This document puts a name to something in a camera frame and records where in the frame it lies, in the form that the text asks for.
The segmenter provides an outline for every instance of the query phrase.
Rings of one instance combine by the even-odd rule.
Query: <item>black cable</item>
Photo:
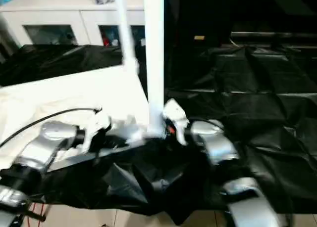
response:
[[[55,116],[58,116],[60,114],[63,114],[63,113],[67,113],[67,112],[75,112],[75,111],[93,111],[94,113],[98,113],[101,111],[101,109],[95,109],[95,108],[72,108],[72,109],[67,109],[67,110],[64,110],[64,111],[60,111],[60,112],[56,112],[54,114],[51,114],[51,115],[48,115],[46,117],[43,117],[39,120],[36,120],[24,127],[22,127],[21,129],[17,130],[15,133],[13,133],[12,135],[10,135],[7,139],[5,139],[1,144],[0,144],[0,148],[2,146],[4,146],[5,144],[7,144],[10,140],[12,140],[14,137],[16,137],[18,134],[20,134],[21,132],[25,131],[26,129],[42,122],[42,121],[45,121],[51,117],[55,117]]]

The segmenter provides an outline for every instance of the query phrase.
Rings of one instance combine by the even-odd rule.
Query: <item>tiled floor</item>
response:
[[[38,223],[30,220],[30,227]],[[166,213],[156,216],[142,216],[122,210],[82,210],[67,206],[53,206],[42,227],[174,227]],[[195,211],[181,227],[225,227],[219,212]],[[317,227],[317,215],[295,215],[295,227]]]

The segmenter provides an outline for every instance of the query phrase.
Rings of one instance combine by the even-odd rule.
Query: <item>glass cabinet door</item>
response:
[[[90,44],[79,11],[6,11],[2,15],[18,46]]]
[[[88,37],[92,45],[120,45],[119,19],[115,10],[81,11]],[[145,45],[144,11],[127,10],[135,45]]]
[[[144,26],[132,25],[131,30],[132,30],[134,45],[145,46]],[[104,46],[120,45],[120,36],[119,36],[118,26],[99,25],[99,31],[100,31]]]
[[[24,25],[33,44],[77,45],[70,25]]]

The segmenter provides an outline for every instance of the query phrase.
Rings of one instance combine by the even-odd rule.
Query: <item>yellow label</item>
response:
[[[194,40],[205,40],[205,36],[194,36]]]

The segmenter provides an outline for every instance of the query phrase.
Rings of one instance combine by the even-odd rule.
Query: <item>black cloth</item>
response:
[[[139,77],[146,92],[145,48],[136,47]],[[117,46],[25,45],[0,65],[0,86],[10,86],[122,63]]]
[[[84,46],[72,53],[81,50],[86,55],[85,50],[94,53],[78,56],[77,64],[63,56],[55,64],[51,57],[48,71],[54,74],[54,68],[71,70],[76,65],[97,69],[96,58],[108,63],[106,55],[95,51],[107,48]],[[121,55],[109,53],[119,63]],[[34,59],[28,64],[30,70],[43,68],[48,60],[40,51],[32,56],[41,62]],[[22,60],[16,55],[15,66],[23,71],[21,63],[31,61],[32,56]],[[314,50],[184,48],[171,54],[166,63],[165,98],[175,98],[187,116],[218,119],[225,125],[243,165],[250,168],[250,175],[279,213],[316,213],[316,58]],[[22,80],[0,79],[2,83]],[[225,208],[218,179],[196,148],[170,147],[154,139],[101,158],[97,165],[87,161],[49,173],[34,198],[40,201],[44,195],[47,203],[119,208],[145,215],[167,211],[180,224],[194,210]]]

